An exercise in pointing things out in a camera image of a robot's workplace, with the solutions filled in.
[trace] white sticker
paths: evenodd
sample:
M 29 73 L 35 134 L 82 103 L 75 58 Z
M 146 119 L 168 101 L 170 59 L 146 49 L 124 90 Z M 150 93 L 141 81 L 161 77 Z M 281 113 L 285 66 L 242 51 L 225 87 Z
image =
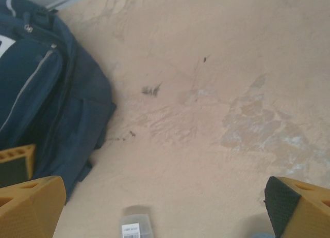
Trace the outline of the white sticker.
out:
M 139 224 L 128 224 L 122 226 L 123 238 L 141 238 Z
M 11 47 L 14 43 L 15 43 L 15 40 L 12 40 L 11 38 L 0 35 L 0 58 L 5 53 L 5 51 L 8 50 L 9 47 Z

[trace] concrete floor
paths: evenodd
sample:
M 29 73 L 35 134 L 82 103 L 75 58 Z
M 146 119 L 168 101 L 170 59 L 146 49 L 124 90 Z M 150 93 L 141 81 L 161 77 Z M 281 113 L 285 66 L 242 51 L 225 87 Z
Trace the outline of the concrete floor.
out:
M 85 0 L 64 11 L 118 110 L 55 238 L 271 232 L 269 176 L 330 187 L 329 0 Z M 146 87 L 156 96 L 142 93 Z

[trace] barcode label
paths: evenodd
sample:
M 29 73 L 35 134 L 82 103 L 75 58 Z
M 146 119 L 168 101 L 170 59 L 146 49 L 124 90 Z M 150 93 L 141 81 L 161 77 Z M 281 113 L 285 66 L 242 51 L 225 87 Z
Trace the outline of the barcode label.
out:
M 124 238 L 140 238 L 140 234 L 129 234 L 125 235 Z
M 141 238 L 139 224 L 128 224 L 122 226 L 123 238 Z

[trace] backpack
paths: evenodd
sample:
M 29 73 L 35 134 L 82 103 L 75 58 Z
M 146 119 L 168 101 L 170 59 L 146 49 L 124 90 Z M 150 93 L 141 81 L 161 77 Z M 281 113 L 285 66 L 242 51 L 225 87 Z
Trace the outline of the backpack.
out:
M 61 176 L 68 200 L 105 140 L 109 81 L 61 19 L 28 0 L 0 0 L 0 41 L 0 150 L 36 144 L 33 179 Z

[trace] barcode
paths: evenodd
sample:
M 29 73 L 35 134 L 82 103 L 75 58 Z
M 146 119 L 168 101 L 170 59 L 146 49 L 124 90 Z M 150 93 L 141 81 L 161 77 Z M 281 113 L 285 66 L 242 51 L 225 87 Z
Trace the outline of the barcode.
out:
M 124 238 L 140 238 L 140 234 L 129 234 L 129 235 L 124 235 Z

